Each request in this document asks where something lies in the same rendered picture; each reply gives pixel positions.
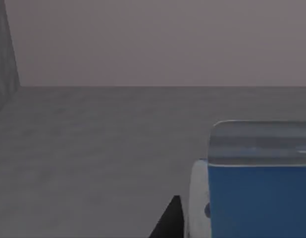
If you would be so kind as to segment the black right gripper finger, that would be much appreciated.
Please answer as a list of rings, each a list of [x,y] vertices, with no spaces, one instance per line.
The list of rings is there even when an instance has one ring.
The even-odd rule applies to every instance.
[[[184,238],[185,219],[181,197],[175,195],[148,238]]]

